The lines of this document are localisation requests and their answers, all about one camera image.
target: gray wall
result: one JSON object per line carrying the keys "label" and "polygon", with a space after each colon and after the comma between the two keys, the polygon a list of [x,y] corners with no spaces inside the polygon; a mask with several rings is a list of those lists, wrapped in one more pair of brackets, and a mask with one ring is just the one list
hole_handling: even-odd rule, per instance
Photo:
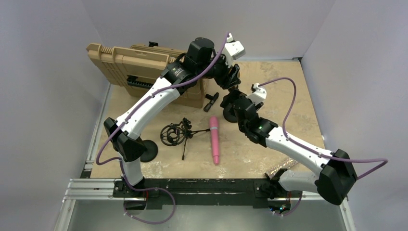
{"label": "gray wall", "polygon": [[334,0],[83,0],[104,45],[156,41],[187,49],[196,37],[216,42],[228,30],[245,46],[244,59],[301,57]]}
{"label": "gray wall", "polygon": [[390,160],[351,190],[358,230],[407,230],[407,12],[406,0],[338,0],[302,60],[327,147]]}
{"label": "gray wall", "polygon": [[79,0],[0,3],[0,230],[52,230],[107,82]]}

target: black disc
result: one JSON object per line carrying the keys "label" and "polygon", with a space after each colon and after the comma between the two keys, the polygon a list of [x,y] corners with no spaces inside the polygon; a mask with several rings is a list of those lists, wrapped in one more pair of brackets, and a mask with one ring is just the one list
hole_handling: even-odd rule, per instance
{"label": "black disc", "polygon": [[151,140],[145,140],[143,141],[143,144],[146,146],[147,150],[141,155],[140,161],[146,163],[154,160],[159,153],[157,144]]}
{"label": "black disc", "polygon": [[232,104],[228,104],[222,111],[222,115],[224,116],[225,120],[227,120],[230,123],[236,123],[238,122],[237,117],[235,115],[231,115],[230,110],[232,110]]}

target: tabletop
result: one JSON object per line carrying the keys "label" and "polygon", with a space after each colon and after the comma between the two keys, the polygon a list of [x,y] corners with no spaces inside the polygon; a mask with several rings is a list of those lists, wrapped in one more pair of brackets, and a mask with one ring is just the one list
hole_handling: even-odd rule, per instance
{"label": "tabletop", "polygon": [[[310,99],[302,67],[298,61],[276,62],[237,62],[241,68],[240,90],[251,93],[253,83],[263,83],[277,77],[290,77],[297,86],[296,101],[291,115],[286,122],[289,133],[315,146],[324,147],[315,111]],[[133,106],[139,98],[131,97],[124,88],[112,86],[106,117],[117,118]],[[287,80],[281,80],[264,86],[267,98],[259,109],[259,116],[282,125],[293,97],[293,86]],[[219,99],[208,113],[197,109],[171,103],[165,107],[143,130],[143,140],[154,141],[159,148],[157,157],[148,163],[142,163],[141,169],[146,178],[263,178],[264,173],[277,167],[287,156],[259,144],[249,141],[238,130],[236,123],[229,123],[222,115],[219,104],[228,93],[222,90],[213,80],[209,81],[207,93],[214,95],[219,92]],[[211,154],[210,132],[199,133],[188,139],[185,159],[181,160],[183,144],[169,147],[160,141],[160,131],[170,123],[179,123],[183,117],[189,119],[192,130],[208,128],[211,116],[219,122],[220,163],[214,165]],[[100,148],[107,139],[103,131],[99,140]],[[101,160],[118,156],[109,144],[101,155]],[[292,168],[294,171],[307,171],[301,164]],[[94,164],[91,178],[119,178],[119,163],[112,161],[103,166]]]}

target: cable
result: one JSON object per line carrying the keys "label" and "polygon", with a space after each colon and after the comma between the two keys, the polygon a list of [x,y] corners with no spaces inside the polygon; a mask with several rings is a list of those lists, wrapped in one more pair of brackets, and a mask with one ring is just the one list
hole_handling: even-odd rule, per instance
{"label": "cable", "polygon": [[318,151],[316,151],[316,150],[314,150],[314,149],[311,149],[311,148],[309,148],[309,147],[307,147],[307,146],[305,146],[305,145],[303,145],[303,144],[301,144],[301,143],[299,143],[299,142],[293,140],[292,138],[290,138],[290,137],[288,136],[288,133],[286,132],[285,124],[286,124],[286,120],[288,119],[288,116],[289,116],[289,114],[290,114],[290,112],[291,112],[291,110],[292,110],[294,101],[295,101],[295,99],[296,99],[296,84],[295,84],[295,82],[294,82],[291,78],[288,78],[288,77],[280,77],[280,78],[276,78],[276,79],[267,81],[267,82],[265,82],[265,83],[261,83],[261,84],[259,84],[259,86],[261,87],[261,86],[264,86],[264,85],[266,85],[266,84],[273,83],[273,82],[276,82],[276,81],[282,80],[282,79],[289,80],[289,81],[292,83],[292,85],[293,85],[293,99],[292,99],[291,105],[290,105],[290,107],[289,107],[289,110],[288,110],[288,112],[286,113],[285,118],[283,119],[283,122],[282,122],[283,134],[284,134],[284,136],[285,136],[289,141],[291,141],[292,143],[294,143],[294,144],[296,144],[296,145],[298,145],[298,146],[300,146],[300,147],[302,147],[302,148],[304,148],[304,149],[306,149],[306,150],[308,150],[308,151],[310,151],[310,152],[312,152],[312,153],[314,153],[314,154],[316,154],[316,155],[318,155],[318,156],[320,156],[320,157],[328,158],[328,159],[335,160],[335,161],[342,161],[342,162],[349,162],[349,163],[376,163],[376,162],[382,162],[382,163],[378,164],[377,166],[373,167],[372,169],[368,170],[367,172],[365,172],[365,173],[361,174],[360,176],[358,176],[358,177],[357,177],[357,180],[359,180],[359,179],[361,179],[361,178],[367,176],[368,174],[372,173],[373,171],[375,171],[375,170],[381,168],[382,166],[384,166],[384,165],[386,165],[386,164],[388,163],[388,159],[386,159],[386,158],[375,158],[375,159],[344,159],[344,158],[338,158],[338,157],[334,157],[334,156],[324,155],[324,154],[319,153]]}
{"label": "cable", "polygon": [[147,220],[143,220],[143,219],[134,217],[133,215],[129,214],[129,213],[126,211],[126,204],[124,204],[124,205],[123,205],[123,209],[124,209],[124,211],[125,211],[125,215],[128,215],[130,218],[135,219],[135,220],[138,220],[138,221],[143,222],[143,223],[146,223],[146,224],[152,224],[152,225],[163,224],[163,223],[165,223],[166,221],[170,220],[170,219],[172,218],[172,216],[174,215],[174,212],[176,211],[176,200],[174,199],[174,196],[173,196],[169,191],[167,191],[166,189],[157,188],[157,187],[155,187],[155,188],[147,188],[147,189],[136,189],[136,188],[134,188],[134,187],[129,183],[128,178],[127,178],[127,176],[125,175],[125,171],[124,171],[124,169],[123,169],[123,164],[122,164],[122,161],[123,161],[122,158],[120,158],[120,157],[112,157],[112,158],[109,158],[109,159],[107,159],[107,160],[105,160],[105,161],[102,161],[102,162],[99,161],[103,150],[104,150],[105,147],[108,145],[109,141],[112,140],[112,138],[116,135],[116,133],[117,133],[117,132],[127,123],[127,121],[133,116],[133,114],[135,114],[135,112],[136,112],[140,107],[142,107],[150,98],[153,98],[155,95],[157,95],[158,93],[160,93],[160,92],[162,92],[162,91],[165,91],[165,90],[168,90],[168,89],[175,89],[175,88],[183,87],[183,86],[185,86],[185,85],[188,85],[188,84],[191,84],[191,83],[193,83],[193,82],[195,82],[195,81],[198,81],[201,77],[203,77],[203,76],[214,66],[214,64],[217,62],[218,58],[221,56],[222,50],[224,49],[224,46],[225,46],[225,44],[227,43],[227,38],[228,38],[228,36],[229,36],[229,33],[227,32],[227,34],[225,35],[225,38],[224,38],[224,42],[222,43],[221,48],[220,48],[220,50],[218,51],[218,54],[213,58],[213,60],[212,60],[211,63],[207,66],[207,68],[204,69],[204,71],[202,71],[202,73],[200,73],[200,74],[197,75],[196,77],[194,77],[194,78],[192,78],[192,79],[190,79],[190,80],[188,80],[188,81],[186,81],[186,82],[184,82],[184,83],[180,83],[180,84],[176,84],[176,85],[172,85],[172,86],[169,86],[169,87],[165,87],[165,88],[158,89],[157,91],[153,92],[151,95],[149,95],[148,97],[146,97],[145,99],[143,99],[143,100],[142,100],[138,105],[136,105],[136,107],[129,113],[129,115],[128,115],[128,116],[125,118],[125,120],[117,127],[117,129],[115,129],[115,131],[112,132],[112,134],[108,137],[108,139],[105,141],[105,143],[103,143],[101,149],[99,150],[99,152],[98,152],[98,154],[97,154],[97,156],[96,156],[96,161],[95,161],[96,164],[97,164],[97,165],[104,165],[104,164],[106,164],[106,163],[108,163],[108,162],[110,162],[110,161],[112,161],[112,160],[119,160],[119,161],[120,161],[120,162],[119,162],[119,165],[120,165],[120,169],[121,169],[122,174],[123,174],[123,179],[124,179],[124,181],[126,182],[126,184],[128,185],[128,187],[129,187],[130,189],[135,190],[135,191],[138,191],[138,192],[143,192],[143,191],[148,191],[148,190],[161,190],[161,191],[164,191],[165,193],[167,193],[167,194],[170,196],[171,200],[173,201],[173,210],[171,211],[171,214],[170,214],[166,219],[164,219],[164,220],[162,220],[162,221],[147,221]]}
{"label": "cable", "polygon": [[138,105],[136,105],[136,107],[129,113],[129,115],[125,118],[125,120],[115,129],[115,131],[112,132],[112,134],[108,137],[108,139],[105,141],[105,143],[103,143],[101,149],[99,150],[98,154],[96,155],[96,164],[97,165],[104,165],[112,160],[121,160],[120,157],[113,157],[110,159],[107,159],[105,161],[100,162],[99,158],[101,157],[101,154],[103,152],[103,150],[105,149],[105,147],[108,145],[109,141],[116,135],[116,133],[127,123],[127,121],[133,116],[133,114],[135,114],[135,112],[142,107],[150,98],[154,97],[155,95],[157,95],[158,93],[168,90],[168,89],[175,89],[175,88],[179,88],[179,87],[183,87],[185,85],[189,85],[193,82],[196,82],[197,80],[199,80],[201,77],[203,77],[213,66],[214,64],[217,62],[218,58],[221,56],[222,50],[224,49],[225,44],[227,43],[227,38],[229,36],[229,33],[227,32],[227,34],[225,35],[224,38],[224,42],[221,45],[221,48],[218,51],[218,54],[214,57],[214,59],[211,61],[211,63],[207,66],[206,69],[204,69],[204,71],[202,73],[200,73],[199,75],[197,75],[196,77],[184,82],[184,83],[179,83],[176,85],[171,85],[169,87],[165,87],[165,88],[161,88],[155,92],[153,92],[153,94],[151,94],[150,96],[146,97],[145,99],[143,99]]}

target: robotic arm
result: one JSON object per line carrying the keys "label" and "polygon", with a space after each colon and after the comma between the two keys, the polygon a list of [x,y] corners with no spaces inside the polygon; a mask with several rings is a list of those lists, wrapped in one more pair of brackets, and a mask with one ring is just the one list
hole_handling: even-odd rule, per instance
{"label": "robotic arm", "polygon": [[[245,54],[245,49],[239,41],[235,41],[231,34],[227,38],[222,54],[215,61],[214,66],[206,73],[205,78],[213,78],[222,89],[228,89],[229,94],[224,97],[221,107],[230,107],[229,113],[237,118],[239,130],[254,143],[275,149],[304,164],[312,173],[295,173],[281,169],[273,180],[275,188],[282,191],[309,191],[319,193],[332,204],[339,205],[357,179],[351,163],[344,163],[322,158],[287,140],[284,131],[276,123],[258,116],[257,110],[262,107],[262,101],[267,92],[259,84],[252,86],[253,93],[246,95],[238,90],[240,84],[239,66],[232,65]],[[125,125],[112,137],[114,149],[123,159],[123,171],[129,183],[136,187],[143,180],[140,169],[140,157],[149,149],[149,144],[140,138],[140,134],[147,124],[165,106],[182,95],[196,83],[183,87],[169,88],[153,95],[158,89],[175,86],[193,79],[208,67],[216,56],[214,43],[206,38],[193,41],[186,54],[180,55],[175,62],[169,64],[150,90],[127,112],[116,120],[108,118],[104,122],[106,132],[110,136],[124,122]],[[139,107],[130,119],[128,115]],[[348,158],[347,153],[315,147],[289,134],[291,139],[318,150],[320,153],[339,158]]]}

